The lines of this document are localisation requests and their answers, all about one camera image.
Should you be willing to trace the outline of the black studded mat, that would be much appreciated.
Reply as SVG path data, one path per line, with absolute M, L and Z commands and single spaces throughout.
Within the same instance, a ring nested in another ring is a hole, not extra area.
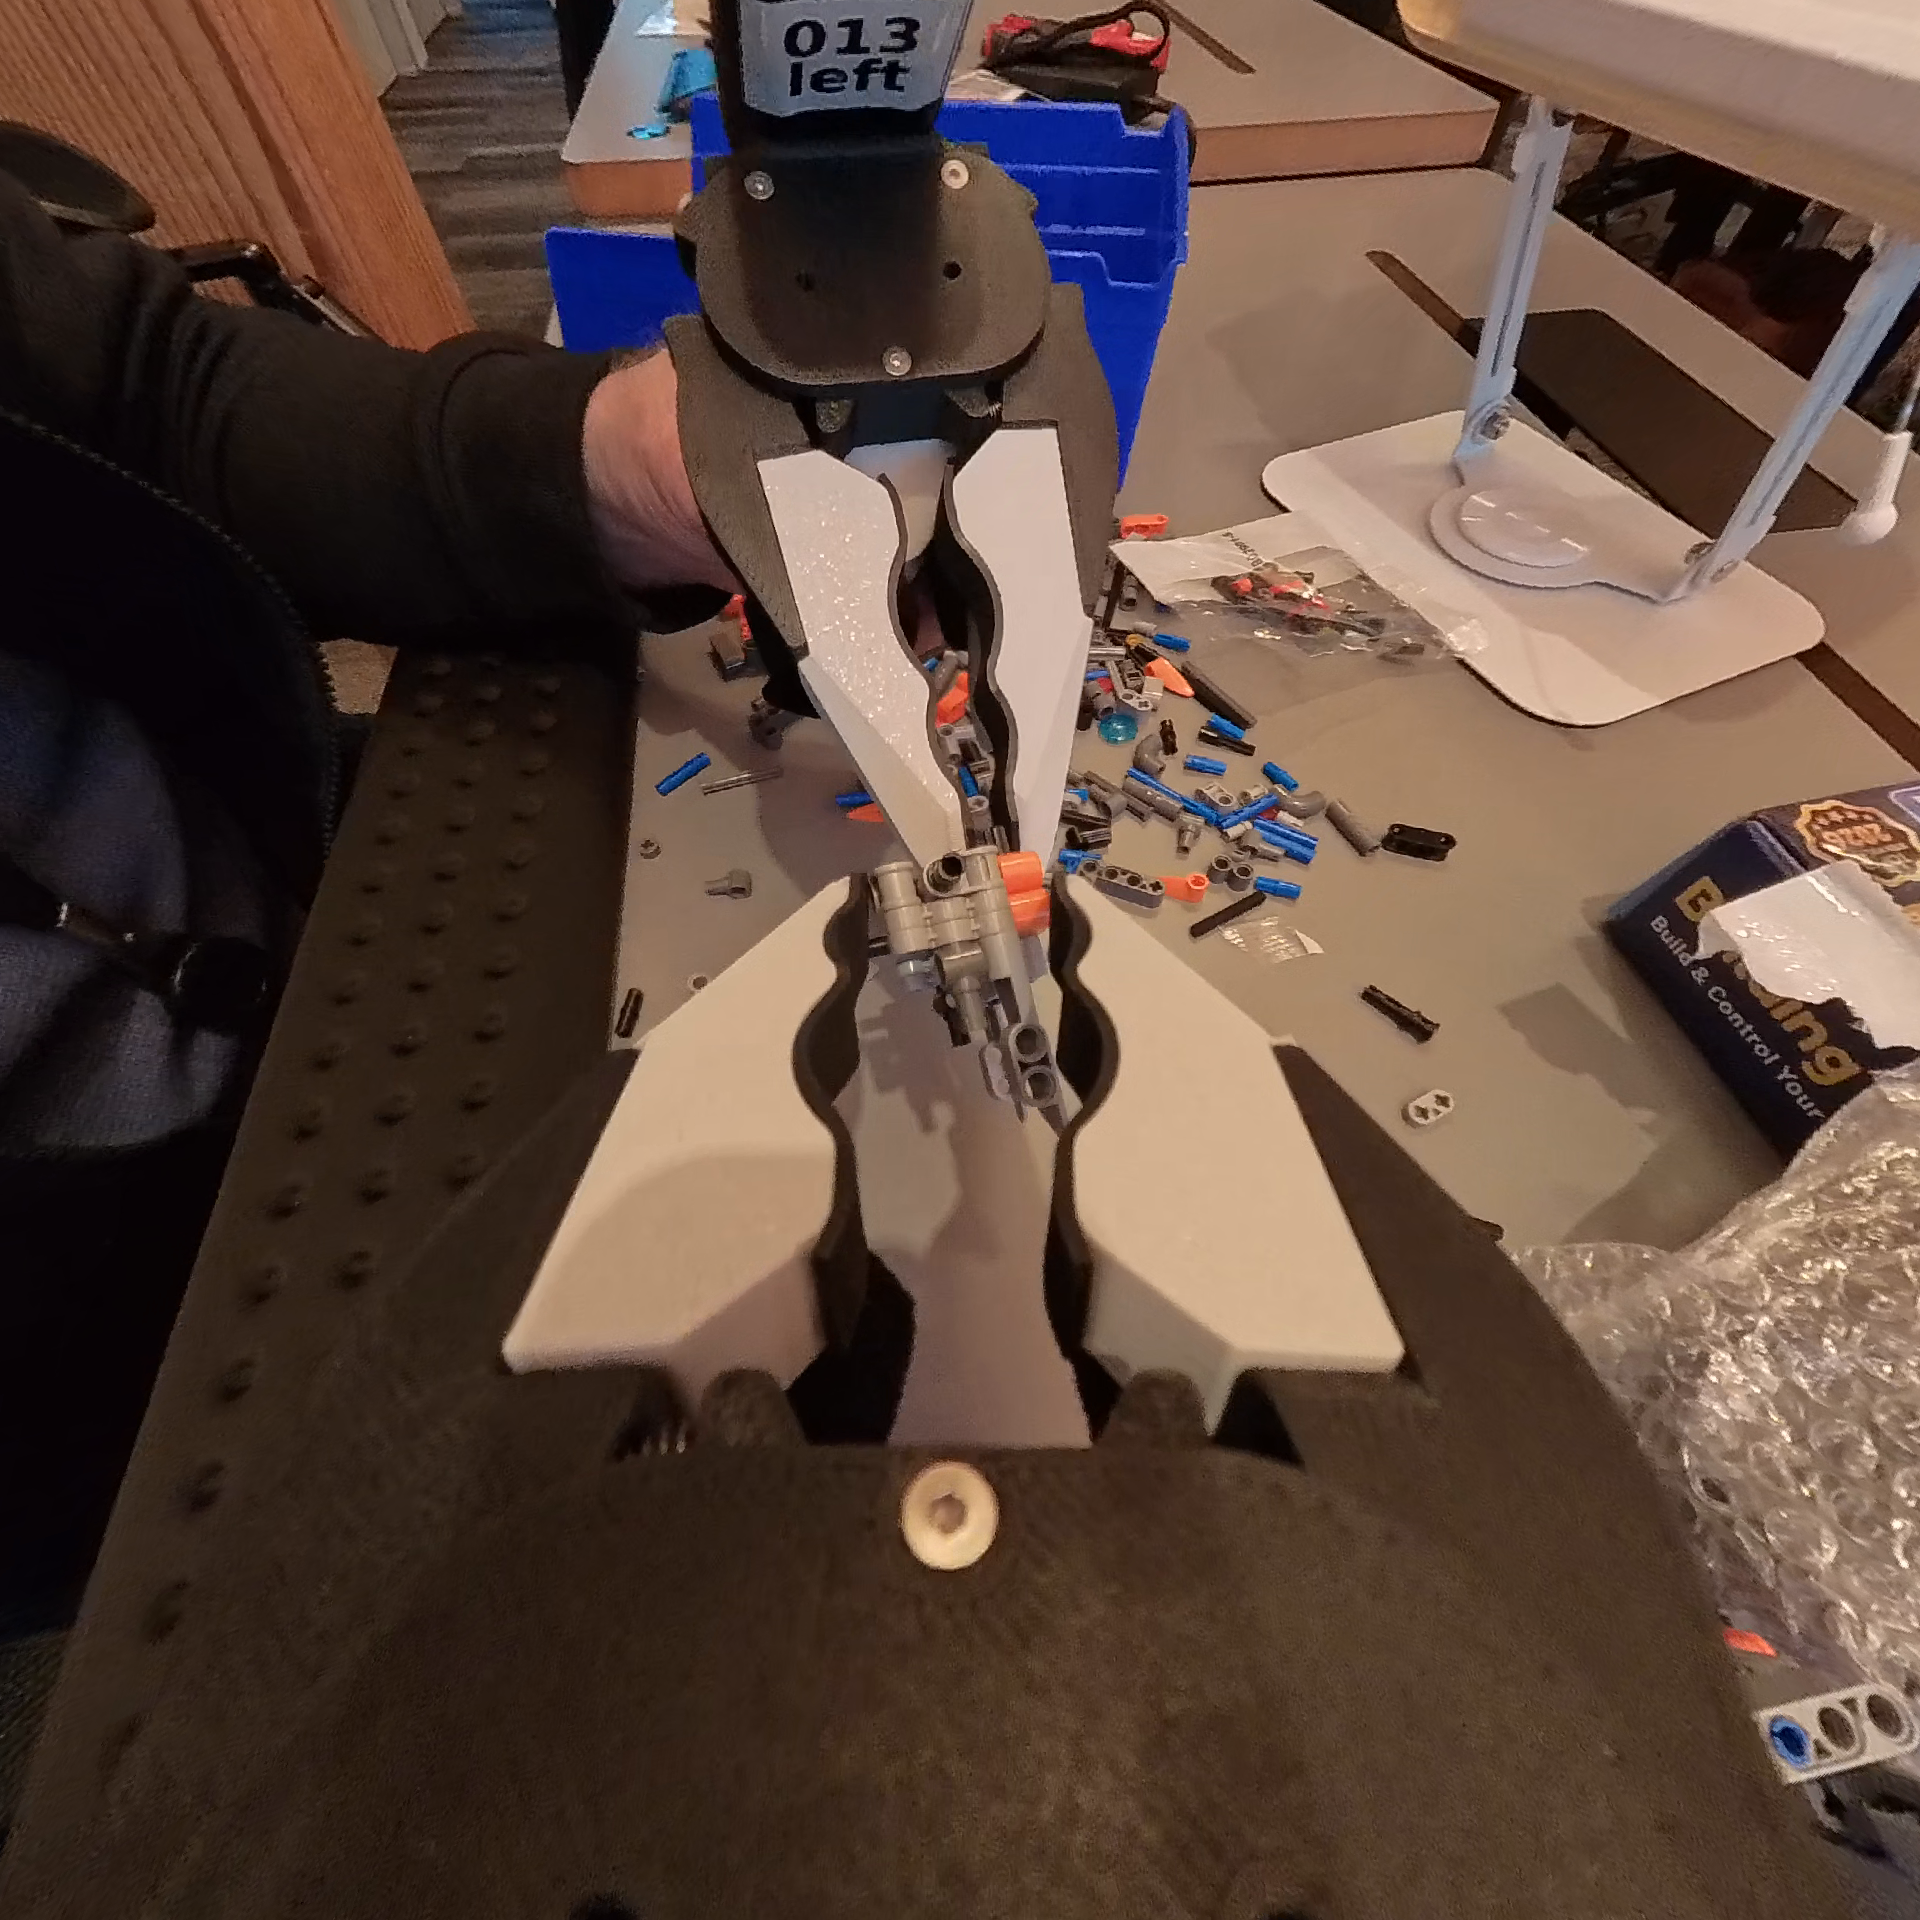
M 426 1253 L 612 1018 L 635 647 L 403 656 L 305 924 L 5 1851 L 274 1768 L 476 1514 L 494 1256 Z

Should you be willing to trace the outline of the far wooden desk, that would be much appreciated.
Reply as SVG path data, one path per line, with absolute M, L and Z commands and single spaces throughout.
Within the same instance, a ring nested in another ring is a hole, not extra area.
M 1193 184 L 1259 184 L 1474 164 L 1498 103 L 1311 3 L 1177 3 L 1169 96 L 1191 124 Z M 645 224 L 691 191 L 691 133 L 659 107 L 707 5 L 617 5 L 561 147 L 590 219 Z

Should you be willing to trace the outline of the bubble wrap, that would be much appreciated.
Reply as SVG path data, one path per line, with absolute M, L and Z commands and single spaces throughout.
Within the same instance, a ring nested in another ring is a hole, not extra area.
M 1915 1063 L 1689 1246 L 1516 1264 L 1620 1406 L 1721 1619 L 1915 1722 Z

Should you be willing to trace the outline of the pile of loose brick parts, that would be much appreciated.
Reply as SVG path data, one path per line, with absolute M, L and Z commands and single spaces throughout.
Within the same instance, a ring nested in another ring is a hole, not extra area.
M 1277 859 L 1311 861 L 1324 797 L 1298 783 L 1279 740 L 1262 733 L 1262 707 L 1249 672 L 1230 676 L 1223 651 L 1231 634 L 1187 627 L 1156 608 L 1115 565 L 1121 604 L 1109 629 L 1089 645 L 1083 699 L 1075 720 L 1061 828 L 1044 867 L 1113 856 L 1115 818 L 1161 818 L 1166 854 L 1146 875 L 1171 874 L 1175 895 L 1199 895 L 1187 879 L 1207 861 L 1249 867 Z M 1302 656 L 1287 645 L 1249 639 L 1269 662 L 1366 664 L 1370 656 Z M 996 830 L 996 758 L 970 703 L 970 672 L 959 656 L 929 672 L 935 740 L 947 755 L 964 811 L 964 850 L 1019 852 Z M 873 803 L 849 750 L 827 722 L 756 703 L 747 744 L 758 764 L 721 755 L 717 739 L 667 765 L 674 744 L 659 728 L 641 740 L 635 796 L 638 856 L 665 852 L 665 821 L 681 803 L 701 805 L 703 831 L 727 854 L 765 845 L 795 885 L 817 886 L 890 856 L 913 856 Z

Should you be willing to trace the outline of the grey motorised brick model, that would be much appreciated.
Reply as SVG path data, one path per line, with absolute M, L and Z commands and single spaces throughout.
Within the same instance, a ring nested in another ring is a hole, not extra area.
M 1762 1632 L 1726 1622 L 1746 1715 L 1766 1765 L 1846 1854 L 1915 1882 L 1915 1693 L 1807 1669 Z

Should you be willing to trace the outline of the small bag of brick parts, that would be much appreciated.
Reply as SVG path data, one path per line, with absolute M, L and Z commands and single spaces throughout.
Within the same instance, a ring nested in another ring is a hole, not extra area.
M 1187 627 L 1287 645 L 1302 656 L 1381 662 L 1473 661 L 1492 648 L 1482 615 L 1417 586 L 1401 566 L 1356 560 L 1309 516 L 1283 512 L 1207 534 L 1123 523 L 1121 571 Z

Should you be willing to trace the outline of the white book stand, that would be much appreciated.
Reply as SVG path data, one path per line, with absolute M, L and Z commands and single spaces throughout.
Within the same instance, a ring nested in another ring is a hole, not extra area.
M 1458 414 L 1292 450 L 1265 491 L 1429 616 L 1491 690 L 1599 728 L 1819 645 L 1750 562 L 1915 293 L 1915 5 L 1429 3 L 1411 40 L 1521 94 L 1501 240 Z M 1717 536 L 1516 421 L 1572 118 L 1589 114 L 1868 219 L 1879 251 Z

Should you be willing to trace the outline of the orange grey toy brick assembly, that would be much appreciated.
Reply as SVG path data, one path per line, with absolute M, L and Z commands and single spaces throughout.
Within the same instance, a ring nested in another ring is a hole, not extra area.
M 905 988 L 929 992 L 950 1044 L 1019 1115 L 1068 1123 L 1065 1080 L 1036 999 L 1049 885 L 1039 854 L 972 848 L 866 875 L 875 936 Z

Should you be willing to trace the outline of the dark blue toy set box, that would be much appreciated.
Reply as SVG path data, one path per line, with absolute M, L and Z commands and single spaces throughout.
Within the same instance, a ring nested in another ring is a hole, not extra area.
M 1853 859 L 1918 919 L 1918 783 L 1876 783 L 1750 811 L 1615 901 L 1602 931 L 1780 1152 L 1794 1152 L 1915 1046 L 1879 1046 L 1841 1000 L 1805 1006 L 1727 954 L 1698 960 L 1717 904 Z

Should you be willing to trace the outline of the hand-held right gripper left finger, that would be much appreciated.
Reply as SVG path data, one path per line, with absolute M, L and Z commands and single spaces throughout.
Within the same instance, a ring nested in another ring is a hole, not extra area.
M 641 1367 L 685 1411 L 763 1373 L 827 1444 L 882 1444 L 914 1306 L 869 1246 L 836 1109 L 859 1067 L 871 890 L 836 879 L 659 1022 L 567 1197 L 500 1358 Z

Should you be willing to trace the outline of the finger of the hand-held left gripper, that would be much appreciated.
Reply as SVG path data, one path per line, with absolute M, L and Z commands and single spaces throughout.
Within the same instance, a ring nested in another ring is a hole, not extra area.
M 975 624 L 974 703 L 996 758 L 1009 839 L 1049 856 L 1061 828 L 1090 612 L 1051 424 L 1003 424 L 943 491 L 956 578 Z
M 827 452 L 758 462 L 786 571 L 799 684 L 913 856 L 964 850 L 964 811 L 933 724 L 933 690 L 905 635 L 910 532 L 897 484 Z

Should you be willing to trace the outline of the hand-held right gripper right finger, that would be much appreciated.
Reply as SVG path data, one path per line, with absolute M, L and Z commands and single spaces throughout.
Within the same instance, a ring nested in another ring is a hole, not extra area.
M 1070 1090 L 1043 1299 L 1095 1430 L 1161 1373 L 1215 1434 L 1250 1373 L 1391 1376 L 1406 1336 L 1277 1044 L 1089 879 L 1051 890 Z

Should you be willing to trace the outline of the blue plastic bin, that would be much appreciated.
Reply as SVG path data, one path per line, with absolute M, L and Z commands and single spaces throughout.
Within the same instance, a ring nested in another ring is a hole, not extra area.
M 1099 253 L 1113 286 L 1171 275 L 1185 240 L 1181 122 L 1137 128 L 1109 103 L 948 101 L 938 131 L 982 149 L 1033 195 L 1049 253 Z M 670 231 L 551 227 L 545 262 L 561 338 L 577 351 L 649 344 L 665 319 L 697 306 Z

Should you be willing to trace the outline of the person's left hand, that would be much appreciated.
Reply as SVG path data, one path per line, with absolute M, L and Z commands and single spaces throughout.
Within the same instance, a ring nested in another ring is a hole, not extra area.
M 740 591 L 691 490 L 679 379 L 665 349 L 621 358 L 583 412 L 583 483 L 593 536 L 634 591 Z

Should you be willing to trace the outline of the grey desk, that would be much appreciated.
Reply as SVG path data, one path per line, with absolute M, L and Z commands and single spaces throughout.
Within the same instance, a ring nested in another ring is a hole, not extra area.
M 1470 303 L 1505 181 L 1487 173 L 1203 184 L 1171 300 L 1124 500 L 1205 532 L 1258 516 L 1258 470 L 1293 440 L 1443 412 L 1467 356 L 1391 283 L 1396 259 Z M 746 680 L 717 686 L 697 639 L 646 639 L 641 740 L 673 765 L 717 739 L 727 760 Z M 1446 861 L 1359 856 L 1332 830 L 1301 903 L 1269 916 L 1324 955 L 1269 967 L 1193 943 L 1210 908 L 1169 903 L 1150 932 L 1249 1018 L 1301 1043 L 1509 1250 L 1626 1240 L 1665 1253 L 1718 1224 L 1778 1162 L 1695 1050 L 1599 932 L 1644 875 L 1738 814 L 1819 783 L 1900 775 L 1897 751 L 1802 662 L 1599 728 L 1524 717 L 1463 662 L 1269 662 L 1230 639 L 1262 733 L 1287 768 L 1353 806 L 1457 834 Z M 817 886 L 765 845 L 727 854 L 701 805 L 634 854 L 635 919 L 614 941 L 614 1010 L 643 988 L 638 1032 L 677 1012 Z M 1379 984 L 1437 1022 L 1417 1044 L 1359 1000 Z M 996 1111 L 925 1006 L 881 979 L 859 1003 L 849 1093 L 881 1256 L 914 1291 L 918 1347 L 897 1437 L 907 1444 L 1083 1447 L 1089 1424 L 1039 1302 L 1049 1138 Z M 1407 1127 L 1411 1098 L 1457 1111 Z

